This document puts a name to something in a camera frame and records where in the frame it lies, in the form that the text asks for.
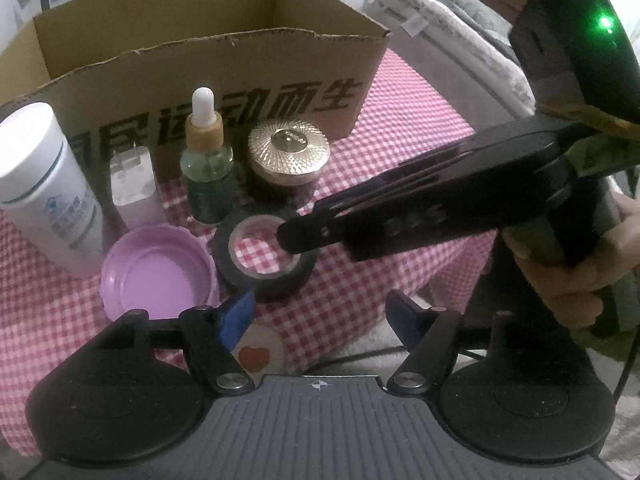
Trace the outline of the person's right hand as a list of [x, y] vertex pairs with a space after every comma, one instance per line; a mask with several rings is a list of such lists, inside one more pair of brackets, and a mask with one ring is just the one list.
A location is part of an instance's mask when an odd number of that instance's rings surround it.
[[573, 269], [536, 262], [514, 229], [502, 232], [506, 246], [526, 280], [558, 322], [567, 328], [585, 328], [596, 322], [603, 301], [596, 291], [613, 284], [639, 266], [639, 202], [616, 193], [623, 221], [600, 239], [597, 251]]

